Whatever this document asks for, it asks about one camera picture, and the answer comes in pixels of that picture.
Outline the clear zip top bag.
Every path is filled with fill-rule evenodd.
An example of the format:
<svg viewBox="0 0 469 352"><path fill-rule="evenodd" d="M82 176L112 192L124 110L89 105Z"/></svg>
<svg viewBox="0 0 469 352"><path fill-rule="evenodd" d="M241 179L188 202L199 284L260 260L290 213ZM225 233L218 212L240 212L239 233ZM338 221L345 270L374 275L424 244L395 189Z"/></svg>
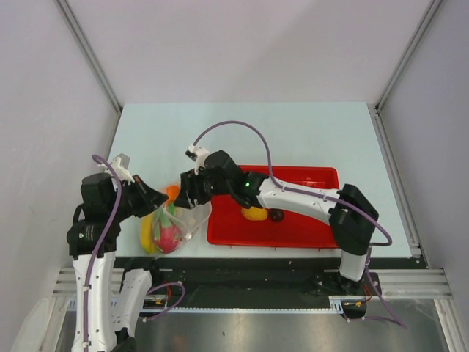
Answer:
<svg viewBox="0 0 469 352"><path fill-rule="evenodd" d="M153 217L160 209L170 214L180 227L182 231L182 242L180 243L179 247L192 239L199 228L208 221L212 213L212 205L210 202L206 203L205 205L197 205L193 209L184 209L175 206L174 202L167 201L163 206L152 213Z"/></svg>

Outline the fake yellow mango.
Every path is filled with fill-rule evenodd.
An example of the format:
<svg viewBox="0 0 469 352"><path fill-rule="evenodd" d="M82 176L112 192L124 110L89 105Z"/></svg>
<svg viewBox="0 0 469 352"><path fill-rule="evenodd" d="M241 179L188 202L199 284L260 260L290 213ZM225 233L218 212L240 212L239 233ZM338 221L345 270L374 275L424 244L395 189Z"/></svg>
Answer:
<svg viewBox="0 0 469 352"><path fill-rule="evenodd" d="M264 208L241 208L241 214L249 221L265 221L268 218L268 211Z"/></svg>

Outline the fake dark purple fruit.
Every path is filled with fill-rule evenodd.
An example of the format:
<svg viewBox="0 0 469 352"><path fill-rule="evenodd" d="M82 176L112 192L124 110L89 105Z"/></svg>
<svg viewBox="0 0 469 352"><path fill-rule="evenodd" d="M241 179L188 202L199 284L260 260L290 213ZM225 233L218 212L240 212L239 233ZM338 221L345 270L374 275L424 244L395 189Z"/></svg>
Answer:
<svg viewBox="0 0 469 352"><path fill-rule="evenodd" d="M284 220L284 211L281 209L269 209L268 215L271 221L280 222Z"/></svg>

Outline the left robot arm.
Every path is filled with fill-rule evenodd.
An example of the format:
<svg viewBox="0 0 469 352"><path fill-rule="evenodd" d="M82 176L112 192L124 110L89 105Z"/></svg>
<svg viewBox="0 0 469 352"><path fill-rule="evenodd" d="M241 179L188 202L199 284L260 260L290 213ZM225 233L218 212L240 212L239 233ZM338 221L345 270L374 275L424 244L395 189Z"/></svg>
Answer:
<svg viewBox="0 0 469 352"><path fill-rule="evenodd" d="M82 203L67 232L77 287L72 351L134 351L135 330L147 293L162 284L152 258L137 257L125 269L117 304L111 303L112 273L120 224L153 213L168 200L138 175L118 185L106 173L85 177Z"/></svg>

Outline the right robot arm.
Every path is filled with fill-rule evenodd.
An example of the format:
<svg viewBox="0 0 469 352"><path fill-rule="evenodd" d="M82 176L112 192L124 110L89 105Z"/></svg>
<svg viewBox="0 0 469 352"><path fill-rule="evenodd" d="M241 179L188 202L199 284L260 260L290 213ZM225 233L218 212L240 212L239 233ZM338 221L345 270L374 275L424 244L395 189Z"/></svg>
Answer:
<svg viewBox="0 0 469 352"><path fill-rule="evenodd" d="M213 197L229 196L246 210L286 210L321 221L331 228L341 250L338 289L346 294L360 292L379 215L357 187L296 186L276 179L272 172L244 171L223 150L211 153L192 145L185 154L194 167L180 175L177 207L192 210L211 202Z"/></svg>

